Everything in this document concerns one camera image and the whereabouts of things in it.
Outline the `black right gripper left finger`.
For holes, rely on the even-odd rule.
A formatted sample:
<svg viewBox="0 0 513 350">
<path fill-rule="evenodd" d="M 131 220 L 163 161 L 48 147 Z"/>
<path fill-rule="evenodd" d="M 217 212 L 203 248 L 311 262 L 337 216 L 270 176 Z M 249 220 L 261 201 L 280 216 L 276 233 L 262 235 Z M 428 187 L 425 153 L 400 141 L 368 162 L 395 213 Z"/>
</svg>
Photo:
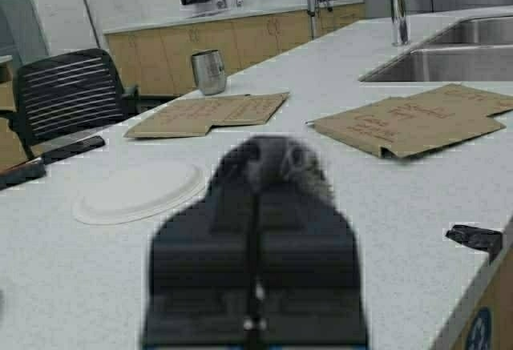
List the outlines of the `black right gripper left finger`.
<svg viewBox="0 0 513 350">
<path fill-rule="evenodd" d="M 217 188 L 166 220 L 151 240 L 143 346 L 252 344 L 257 195 Z"/>
</svg>

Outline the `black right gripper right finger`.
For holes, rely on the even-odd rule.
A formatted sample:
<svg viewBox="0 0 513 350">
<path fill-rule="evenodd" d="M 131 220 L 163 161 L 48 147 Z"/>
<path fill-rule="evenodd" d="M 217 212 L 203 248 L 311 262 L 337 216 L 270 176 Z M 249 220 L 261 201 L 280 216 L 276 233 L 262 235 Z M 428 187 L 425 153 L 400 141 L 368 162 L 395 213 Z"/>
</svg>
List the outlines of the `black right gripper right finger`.
<svg viewBox="0 0 513 350">
<path fill-rule="evenodd" d="M 366 346 L 355 234 L 331 204 L 305 193 L 262 195 L 261 339 L 268 346 Z"/>
</svg>

